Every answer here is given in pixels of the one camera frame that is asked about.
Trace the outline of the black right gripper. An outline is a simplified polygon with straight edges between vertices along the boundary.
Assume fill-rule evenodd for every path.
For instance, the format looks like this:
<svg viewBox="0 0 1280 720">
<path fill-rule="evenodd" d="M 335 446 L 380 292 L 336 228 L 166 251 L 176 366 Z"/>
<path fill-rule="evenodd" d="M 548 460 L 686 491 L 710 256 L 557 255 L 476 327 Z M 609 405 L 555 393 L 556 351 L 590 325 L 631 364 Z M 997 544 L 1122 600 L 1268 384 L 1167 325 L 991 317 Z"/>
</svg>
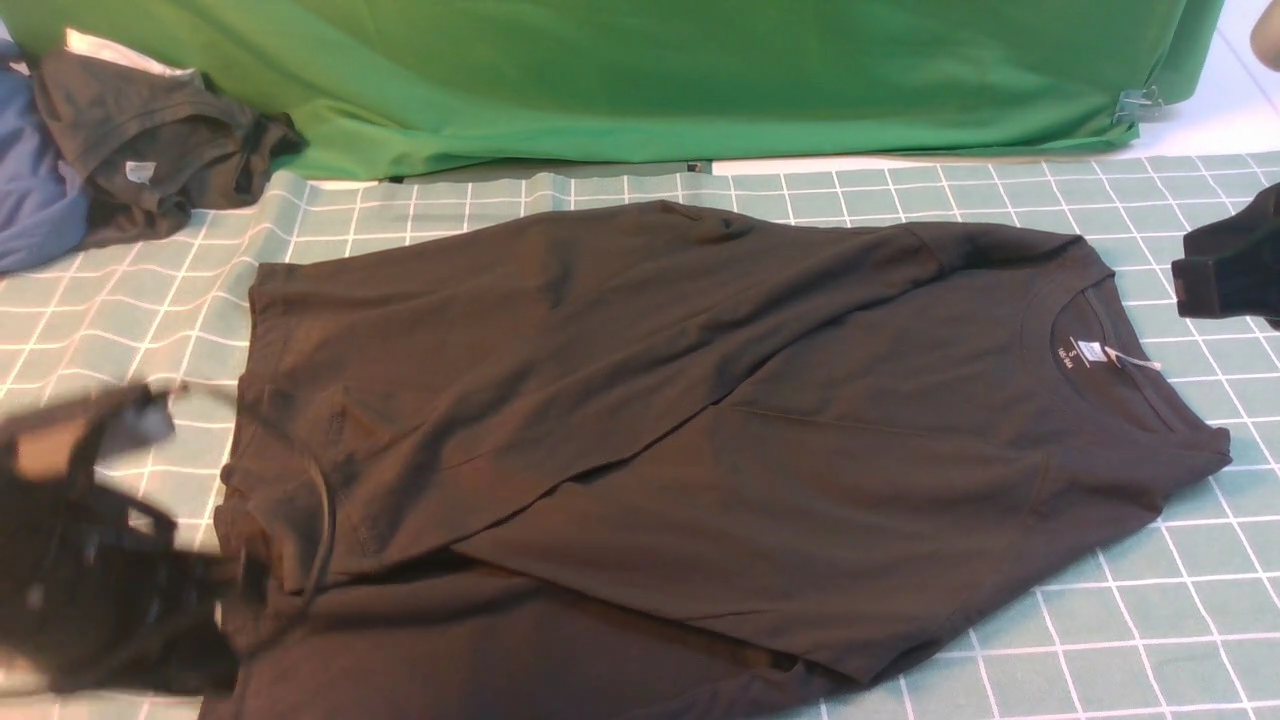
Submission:
<svg viewBox="0 0 1280 720">
<path fill-rule="evenodd" d="M 1181 243 L 1184 256 L 1171 263 L 1180 316 L 1257 316 L 1279 329 L 1279 184 Z"/>
</svg>

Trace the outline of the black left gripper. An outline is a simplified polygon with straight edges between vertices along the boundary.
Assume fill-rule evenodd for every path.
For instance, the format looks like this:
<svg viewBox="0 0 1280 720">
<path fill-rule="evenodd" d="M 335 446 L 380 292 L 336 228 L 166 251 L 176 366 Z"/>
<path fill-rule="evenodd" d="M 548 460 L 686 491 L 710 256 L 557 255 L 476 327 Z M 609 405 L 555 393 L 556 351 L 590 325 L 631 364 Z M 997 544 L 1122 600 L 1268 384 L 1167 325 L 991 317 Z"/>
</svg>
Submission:
<svg viewBox="0 0 1280 720">
<path fill-rule="evenodd" d="M 46 692 L 227 694 L 218 607 L 259 609 L 266 568 L 179 550 L 160 509 L 106 486 L 3 477 L 1 642 Z"/>
</svg>

